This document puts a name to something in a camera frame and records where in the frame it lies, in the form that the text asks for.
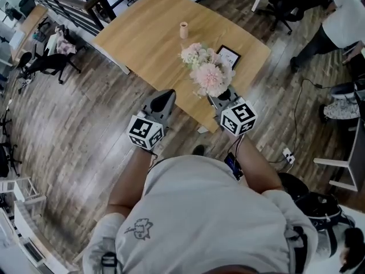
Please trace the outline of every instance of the white marker cube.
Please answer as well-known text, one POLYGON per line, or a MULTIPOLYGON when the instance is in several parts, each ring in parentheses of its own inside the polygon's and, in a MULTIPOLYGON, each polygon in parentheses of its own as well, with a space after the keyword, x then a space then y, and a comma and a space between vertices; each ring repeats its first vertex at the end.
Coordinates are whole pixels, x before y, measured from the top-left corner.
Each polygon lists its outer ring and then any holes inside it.
POLYGON ((250 131, 255 125, 257 114, 250 102, 244 100, 222 111, 221 126, 235 136, 250 131))
POLYGON ((151 150, 164 136, 164 129, 160 123, 133 115, 127 133, 134 145, 151 150))

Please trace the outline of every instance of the flower bouquet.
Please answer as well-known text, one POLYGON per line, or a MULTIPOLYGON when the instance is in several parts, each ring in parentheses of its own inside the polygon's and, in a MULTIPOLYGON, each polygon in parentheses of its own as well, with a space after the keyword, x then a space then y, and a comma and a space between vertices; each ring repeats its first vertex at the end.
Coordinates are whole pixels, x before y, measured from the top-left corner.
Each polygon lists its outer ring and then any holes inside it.
POLYGON ((235 72, 230 64, 201 43, 181 51, 182 61, 192 70, 190 78, 199 85, 198 94, 218 97, 225 92, 235 72))

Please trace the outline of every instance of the person's hair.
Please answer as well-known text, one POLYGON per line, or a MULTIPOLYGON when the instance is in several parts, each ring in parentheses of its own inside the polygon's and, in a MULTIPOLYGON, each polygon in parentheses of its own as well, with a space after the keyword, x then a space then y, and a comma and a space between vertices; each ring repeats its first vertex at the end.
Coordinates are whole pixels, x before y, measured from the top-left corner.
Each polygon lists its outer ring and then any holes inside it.
POLYGON ((344 245, 348 248, 346 263, 340 273, 355 268, 365 257, 364 235, 360 228, 348 228, 344 232, 344 245))

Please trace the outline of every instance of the white plug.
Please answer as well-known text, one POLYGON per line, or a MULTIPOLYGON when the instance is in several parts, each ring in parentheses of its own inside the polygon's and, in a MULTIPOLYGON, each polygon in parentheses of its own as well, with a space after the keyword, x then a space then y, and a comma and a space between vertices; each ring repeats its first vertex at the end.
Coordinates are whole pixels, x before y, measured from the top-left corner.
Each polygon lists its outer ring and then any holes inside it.
POLYGON ((293 164, 294 161, 295 161, 295 157, 294 155, 290 152, 289 148, 285 148, 283 150, 283 155, 284 157, 286 158, 286 160, 290 163, 290 164, 293 164))

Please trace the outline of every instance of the small vase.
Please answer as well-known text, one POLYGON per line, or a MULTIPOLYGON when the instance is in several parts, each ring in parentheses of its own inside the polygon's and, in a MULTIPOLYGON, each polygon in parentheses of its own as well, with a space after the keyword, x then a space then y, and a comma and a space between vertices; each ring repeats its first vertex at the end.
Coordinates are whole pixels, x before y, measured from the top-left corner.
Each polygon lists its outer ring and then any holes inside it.
POLYGON ((189 36, 189 29, 187 22, 180 23, 180 38, 187 39, 189 36))

